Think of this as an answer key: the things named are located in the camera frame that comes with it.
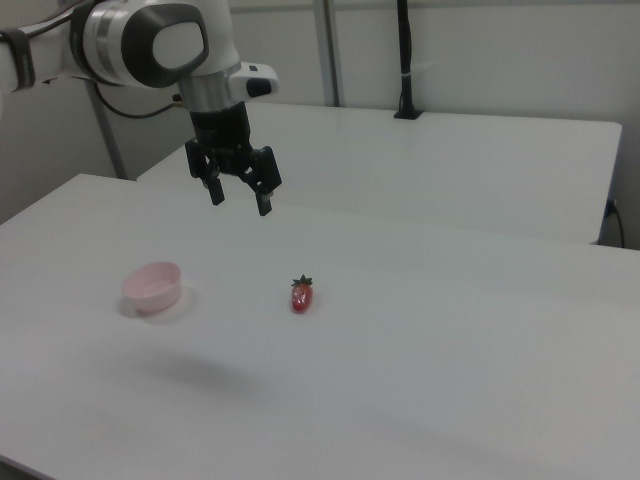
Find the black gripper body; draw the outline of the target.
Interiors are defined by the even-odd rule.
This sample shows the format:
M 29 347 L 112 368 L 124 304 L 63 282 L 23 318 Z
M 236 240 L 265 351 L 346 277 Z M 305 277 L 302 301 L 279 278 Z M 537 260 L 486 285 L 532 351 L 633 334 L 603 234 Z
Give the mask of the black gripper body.
M 209 113 L 190 114 L 195 137 L 185 144 L 189 171 L 202 181 L 222 174 L 239 178 L 256 192 L 274 191 L 281 176 L 273 149 L 251 145 L 251 128 L 246 105 Z

